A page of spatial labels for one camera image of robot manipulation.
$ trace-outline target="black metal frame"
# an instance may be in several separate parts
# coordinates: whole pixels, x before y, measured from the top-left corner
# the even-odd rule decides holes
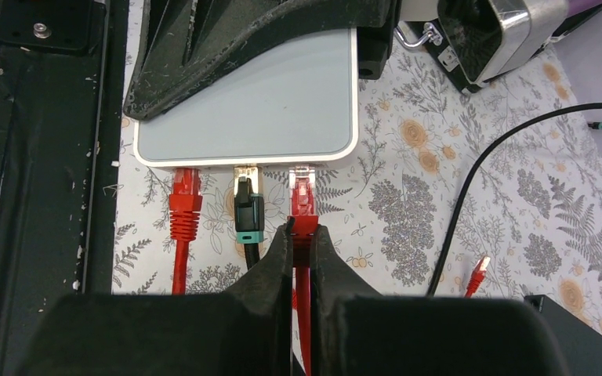
[[[0,43],[0,374],[75,280],[111,291],[116,202],[103,187],[117,182],[129,3],[108,6],[93,4],[81,53]]]

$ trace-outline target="red cable tip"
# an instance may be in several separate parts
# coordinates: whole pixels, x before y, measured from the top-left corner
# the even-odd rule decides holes
[[[201,210],[200,177],[195,168],[177,168],[169,195],[172,239],[176,240],[172,294],[186,293],[186,268],[190,242],[197,237]]]
[[[310,269],[307,267],[296,267],[296,315],[299,320],[299,341],[301,342],[301,360],[306,376],[311,375],[310,350]]]
[[[465,293],[465,298],[471,297],[481,285],[481,282],[484,281],[486,277],[486,271],[488,270],[488,264],[490,263],[490,257],[483,257],[477,266],[474,267],[472,271],[472,277],[470,277],[470,282],[467,284],[467,292]]]
[[[296,289],[292,289],[292,309],[296,309],[297,308],[297,303],[296,303]]]

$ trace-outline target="cable connector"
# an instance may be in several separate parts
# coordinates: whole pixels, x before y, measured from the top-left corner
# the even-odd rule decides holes
[[[587,123],[591,129],[602,129],[602,123]]]
[[[169,195],[171,238],[176,240],[172,293],[185,294],[190,242],[197,237],[201,210],[200,173],[195,168],[177,168]]]
[[[308,266],[310,242],[317,230],[319,217],[315,215],[315,169],[297,166],[289,171],[289,214],[294,218],[294,266]]]
[[[488,270],[488,264],[490,263],[490,257],[484,256],[477,266],[474,267],[472,271],[472,277],[470,277],[470,282],[467,284],[467,292],[465,293],[465,298],[471,297],[481,285],[481,282],[484,281],[486,277],[486,271]]]
[[[257,167],[234,169],[234,227],[237,242],[257,244],[264,240],[264,196]]]
[[[172,239],[193,241],[197,236],[201,210],[199,171],[194,168],[178,168],[174,174],[172,194],[169,195]]]

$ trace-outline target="metal clamp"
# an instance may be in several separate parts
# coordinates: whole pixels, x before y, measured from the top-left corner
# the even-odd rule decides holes
[[[414,43],[411,43],[407,40],[400,26],[396,26],[394,34],[396,35],[396,39],[408,51],[415,51],[428,41],[431,41],[434,45],[441,45],[442,41],[444,40],[439,30],[435,27],[435,25],[433,25],[430,22],[426,22],[425,24],[423,24],[423,35],[421,36],[421,38],[419,38],[418,41]]]

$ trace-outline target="floral tablecloth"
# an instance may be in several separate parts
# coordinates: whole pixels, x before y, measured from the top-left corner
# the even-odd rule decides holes
[[[131,3],[126,80],[139,44],[140,3]],[[484,148],[527,119],[575,104],[552,51],[463,96],[429,55],[395,45],[382,78],[360,81],[359,89],[354,165],[317,172],[317,208],[345,262],[388,294],[426,290],[458,190]],[[133,123],[122,122],[113,291],[165,294],[174,260],[171,175],[137,162]],[[267,169],[265,176],[270,239],[288,214],[288,175]],[[231,173],[203,171],[189,293],[221,291],[245,272],[243,248],[234,242],[232,184]],[[602,160],[582,115],[533,126],[485,161],[438,294],[464,294],[484,255],[492,261],[477,295],[547,294],[602,334]],[[298,340],[296,323],[294,331]]]

